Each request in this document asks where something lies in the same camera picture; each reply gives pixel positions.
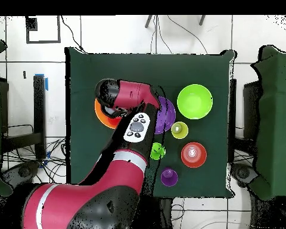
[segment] white stripe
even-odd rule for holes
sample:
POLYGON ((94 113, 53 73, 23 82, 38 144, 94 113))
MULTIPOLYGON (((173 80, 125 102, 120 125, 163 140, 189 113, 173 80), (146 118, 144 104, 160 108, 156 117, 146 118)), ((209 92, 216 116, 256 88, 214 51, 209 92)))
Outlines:
POLYGON ((42 207, 45 204, 45 200, 48 197, 48 195, 50 194, 50 192, 58 185, 59 184, 53 184, 52 186, 50 186, 50 188, 44 192, 44 194, 42 195, 42 197, 39 201, 37 211, 36 211, 36 223, 37 223, 38 229, 42 229, 41 216, 42 216, 42 207))
POLYGON ((142 159, 137 154, 131 153, 129 151, 118 151, 114 152, 113 160, 125 160, 127 162, 130 160, 131 163, 140 168, 143 174, 145 173, 147 164, 145 163, 144 159, 142 159))

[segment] lime green bowl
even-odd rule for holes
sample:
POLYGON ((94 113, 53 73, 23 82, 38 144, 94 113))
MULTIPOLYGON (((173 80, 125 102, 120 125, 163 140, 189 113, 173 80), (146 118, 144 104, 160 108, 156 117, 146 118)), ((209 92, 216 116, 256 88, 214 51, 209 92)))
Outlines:
POLYGON ((213 98, 211 92, 199 84, 186 86, 178 95, 177 107, 188 119, 201 119, 211 110, 213 98))

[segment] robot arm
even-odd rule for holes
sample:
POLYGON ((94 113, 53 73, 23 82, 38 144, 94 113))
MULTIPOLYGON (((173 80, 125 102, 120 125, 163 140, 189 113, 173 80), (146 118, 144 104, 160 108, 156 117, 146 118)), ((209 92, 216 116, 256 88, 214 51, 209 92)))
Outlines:
POLYGON ((160 103, 145 83, 104 79, 95 92, 103 112, 122 120, 79 185, 42 184, 30 191, 22 229, 130 229, 160 103))

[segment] black frame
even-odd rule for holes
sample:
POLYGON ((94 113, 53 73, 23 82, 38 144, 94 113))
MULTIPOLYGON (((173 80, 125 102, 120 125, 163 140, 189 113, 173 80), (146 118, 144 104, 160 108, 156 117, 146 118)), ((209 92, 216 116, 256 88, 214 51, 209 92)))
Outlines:
MULTIPOLYGON (((34 87, 34 133, 18 136, 3 136, 1 153, 7 153, 17 148, 35 145, 37 160, 46 158, 45 153, 45 81, 43 76, 33 77, 34 87)), ((8 132, 8 83, 0 79, 2 133, 8 132)))

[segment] purple bowl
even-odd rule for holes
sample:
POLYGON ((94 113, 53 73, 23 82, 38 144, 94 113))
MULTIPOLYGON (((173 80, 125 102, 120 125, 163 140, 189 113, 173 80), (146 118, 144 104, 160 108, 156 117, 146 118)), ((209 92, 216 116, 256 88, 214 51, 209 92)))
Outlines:
POLYGON ((158 111, 157 121, 156 121, 156 130, 155 134, 162 134, 164 131, 164 123, 165 123, 165 131, 168 131, 175 122, 176 119, 176 110, 171 101, 164 97, 159 97, 159 102, 161 104, 161 110, 158 111))

